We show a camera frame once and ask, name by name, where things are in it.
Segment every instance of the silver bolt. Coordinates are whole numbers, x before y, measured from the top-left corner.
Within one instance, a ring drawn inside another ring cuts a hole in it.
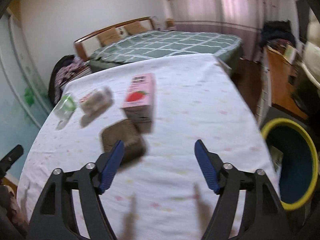
[[[53,174],[54,175],[59,175],[60,173],[62,172],[62,169],[55,169],[54,171],[53,171]]]
[[[262,170],[262,169],[258,169],[258,170],[257,170],[257,173],[258,173],[258,175],[260,175],[260,176],[263,176],[263,175],[266,174],[266,172],[265,172],[264,170]]]
[[[231,170],[233,168],[232,164],[231,163],[224,163],[223,164],[223,167],[226,169],[226,170]]]
[[[96,165],[94,163],[88,163],[85,167],[88,169],[88,170],[92,170]]]

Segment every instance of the pink carton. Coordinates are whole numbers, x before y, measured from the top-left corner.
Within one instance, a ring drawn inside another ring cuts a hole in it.
[[[134,123],[151,122],[154,93],[155,78],[152,73],[132,77],[122,105],[127,118]]]

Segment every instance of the yellow bucket rim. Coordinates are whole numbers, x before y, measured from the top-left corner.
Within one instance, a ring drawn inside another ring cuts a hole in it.
[[[286,118],[276,118],[268,122],[267,124],[264,125],[264,127],[261,130],[262,136],[264,140],[267,139],[267,136],[269,132],[280,125],[286,125],[292,129],[295,129],[300,135],[305,139],[307,142],[310,151],[311,151],[311,157],[312,157],[312,178],[310,185],[308,187],[308,190],[305,192],[305,194],[295,203],[285,203],[281,201],[281,204],[285,210],[292,211],[295,209],[298,209],[302,207],[312,196],[313,191],[315,190],[317,179],[318,179],[318,154],[316,151],[316,147],[310,137],[310,135],[295,121],[292,121],[290,119]]]

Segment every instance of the plaid bedspread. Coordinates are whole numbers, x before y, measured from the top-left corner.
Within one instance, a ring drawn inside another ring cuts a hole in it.
[[[97,49],[89,58],[126,64],[174,55],[211,53],[225,61],[239,47],[241,39],[234,35],[149,31]]]

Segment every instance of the brown pillow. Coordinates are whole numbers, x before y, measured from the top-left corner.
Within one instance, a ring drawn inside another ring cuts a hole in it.
[[[138,34],[138,33],[143,33],[148,31],[147,28],[143,27],[140,22],[133,22],[129,23],[124,28],[127,30],[127,32],[131,35]]]
[[[113,42],[121,40],[121,36],[118,34],[115,28],[111,28],[103,33],[99,33],[98,39],[103,46],[108,46]]]

